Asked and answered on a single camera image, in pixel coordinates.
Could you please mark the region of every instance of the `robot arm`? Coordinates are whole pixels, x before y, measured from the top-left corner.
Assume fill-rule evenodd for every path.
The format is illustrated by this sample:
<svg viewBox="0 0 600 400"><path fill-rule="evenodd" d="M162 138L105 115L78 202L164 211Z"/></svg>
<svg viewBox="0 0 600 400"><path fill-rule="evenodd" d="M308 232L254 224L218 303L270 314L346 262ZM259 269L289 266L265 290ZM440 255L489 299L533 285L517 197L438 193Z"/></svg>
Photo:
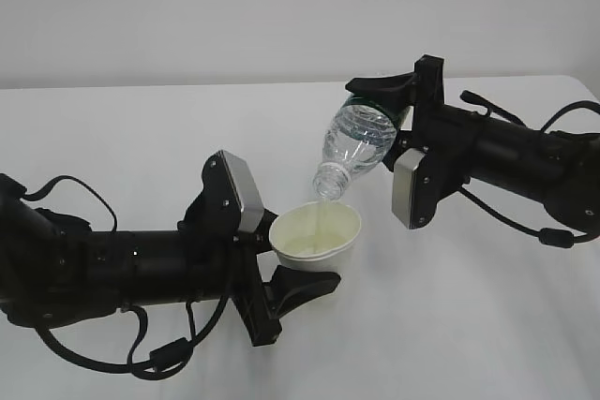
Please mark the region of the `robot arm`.
<svg viewBox="0 0 600 400"><path fill-rule="evenodd" d="M540 130L527 128L514 114L477 94L461 99L485 107L468 111L444 104L443 60L424 56L414 72L384 79L354 79L347 89L397 114L413 108L412 129L400 130L383 163L394 173L392 211L409 229L427 225L437 204L460 192L506 225L543 244L571 247L600 234L600 134L547 133L565 113L600 104L571 104ZM463 185L471 177L541 202L549 215L582 231L532 230L495 212Z"/></svg>
<svg viewBox="0 0 600 400"><path fill-rule="evenodd" d="M59 177L26 194L22 185L0 176L0 307L11 323L34 328L52 351L82 367L144 379L174 375L170 367L185 365L229 298L252 345L273 344L283 315L339 283L337 274L282 266L263 282L256 257L271 250L267 237L276 215L263 207L246 162L228 152L208 159L203 191L174 231L117 231L116 220L112 231L91 231L79 217L32 210L22 202L45 197L66 178L73 180ZM131 360L137 345L128 364L94 362L63 348L50 332L120 308L138 315L143 336L147 317L141 305L207 299L219 303L204 329L158 348L143 363Z"/></svg>

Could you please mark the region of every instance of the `white table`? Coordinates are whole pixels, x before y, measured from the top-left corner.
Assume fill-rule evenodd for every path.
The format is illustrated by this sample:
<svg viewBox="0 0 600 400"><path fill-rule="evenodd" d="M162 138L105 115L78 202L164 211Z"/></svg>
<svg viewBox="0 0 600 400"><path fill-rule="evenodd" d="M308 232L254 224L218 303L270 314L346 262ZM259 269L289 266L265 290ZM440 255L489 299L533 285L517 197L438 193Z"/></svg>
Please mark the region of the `white table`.
<svg viewBox="0 0 600 400"><path fill-rule="evenodd" d="M540 126L560 106L593 98L567 77L453 79ZM312 198L323 132L343 83L0 91L1 171L30 189L81 177L110 202L122 230L171 230L202 188L219 148L243 157L264 204L283 212ZM561 125L594 131L574 113ZM231 304L188 368L162 383L96 374L53 356L36 335L0 318L0 396L16 399L565 399L600 398L598 244L541 246L456 195L425 229L390 212L392 174L380 166L350 189L364 231L336 294L282 320L272 347L252 348ZM472 190L508 215L553 225L543 208L491 186ZM44 203L110 218L64 183ZM264 277L277 264L261 257ZM195 306L202 322L213 302ZM182 305L152 307L138 356L187 335ZM57 331L68 346L124 362L137 331L116 314Z"/></svg>

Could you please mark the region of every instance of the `black cable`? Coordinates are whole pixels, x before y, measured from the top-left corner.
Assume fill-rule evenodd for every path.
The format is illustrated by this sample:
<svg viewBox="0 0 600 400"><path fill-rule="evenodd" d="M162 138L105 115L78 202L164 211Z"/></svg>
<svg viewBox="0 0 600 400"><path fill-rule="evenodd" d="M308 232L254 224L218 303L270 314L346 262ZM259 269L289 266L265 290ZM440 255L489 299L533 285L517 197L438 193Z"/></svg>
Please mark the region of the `black cable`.
<svg viewBox="0 0 600 400"><path fill-rule="evenodd" d="M173 375L178 374L181 370L183 370L184 367L186 367L186 365L188 365L189 360L191 359L191 355L193 352L192 347L190 347L187 357L173 369L153 373L153 372L146 372L144 370L137 370L134 367L133 352L136 350L136 348L140 345L140 343L146 336L146 332L148 330L148 315L146 314L145 310L139 306L131 306L129 308L129 311L135 313L135 315L138 317L138 321L140 322L140 330L138 331L138 335L136 336L135 341L133 342L133 345L131 346L131 349L129 350L129 353L127 354L127 365L129 367L131 367L131 374L134 377L139 378L139 379L150 380L150 381L159 381L159 380L163 380L166 378L170 378ZM186 312L187 312L187 321L189 323L189 335L190 335L190 338L193 338L196 335L196 323L194 321L194 312L191 309L191 301L186 302Z"/></svg>
<svg viewBox="0 0 600 400"><path fill-rule="evenodd" d="M484 210L486 213L491 215L493 218L500 220L504 225L507 225L517 231L520 231L521 233L529 234L530 236L539 238L539 235L540 235L539 231L530 229L529 227L525 227L524 225L521 225L518 222L515 222L512 219L509 219L505 215L500 214L499 212L494 210L491 206L489 206L487 203L485 203L484 201L479 199L477 196L475 196L472 192L468 191L464 187L460 187L458 189L458 192L460 194L462 194L463 196L465 196L470 201L472 201L475 205L477 205L479 208Z"/></svg>
<svg viewBox="0 0 600 400"><path fill-rule="evenodd" d="M85 182L81 181L80 179L75 178L75 177L73 177L71 175L59 175L58 177L52 178L50 180L50 182L48 182L46 185L44 185L38 191L36 191L36 192L34 192L32 194L24 194L22 196L22 199L23 200L27 200L27 201L39 201L39 200L42 200L42 199L46 198L48 196L48 194L50 194L51 191L54 189L54 187L59 182L62 182L63 180L70 180L71 182L75 182L78 185L83 186L100 203L102 203L104 205L104 207L109 211L109 213L112 216L112 229L111 229L111 232L115 232L116 231L116 229L117 229L116 214L114 213L113 208L111 208L111 205L109 205L107 203L107 201L105 201L105 199L103 199L91 186L89 186L87 183L85 183Z"/></svg>
<svg viewBox="0 0 600 400"><path fill-rule="evenodd" d="M546 131L552 125L554 125L556 121L558 121L568 112L581 109L593 111L596 114L600 114L600 104L598 102L592 102L591 100L580 100L579 102L571 103L570 105L567 105L566 107L563 107L560 110L558 110L552 117L548 119L544 126L540 128L540 134L546 133Z"/></svg>
<svg viewBox="0 0 600 400"><path fill-rule="evenodd" d="M206 336L208 336L208 334L210 334L213 331L218 321L220 320L223 312L225 311L227 301L232 295L232 286L233 267L232 265L228 264L227 278L223 293L218 299L217 307L215 308L215 311L213 312L212 316L202 327L198 334L196 334L196 324L194 321L193 311L191 309L191 302L186 302L187 319L189 323L191 339L189 341L186 341L184 338L182 338L182 340L184 340L185 342L180 342L181 340L179 340L170 343L170 345L179 346L177 349L177 354L181 355L182 359L177 366L168 370L158 372L148 372L147 370L140 370L137 367L133 367L131 370L131 374L139 379L159 381L166 378L170 378L173 375L181 372L181 370L183 370L184 367L186 367L186 365L189 363L189 360L191 359L192 353L196 346L198 346L206 338ZM136 340L134 341L133 346L129 350L129 354L127 355L127 365L133 364L133 352L140 345L143 338L145 337L144 323L146 324L145 327L147 328L147 316L145 315L145 311L143 311L143 309L139 307L131 307L130 310L138 316L138 319L140 321L140 331L138 332Z"/></svg>

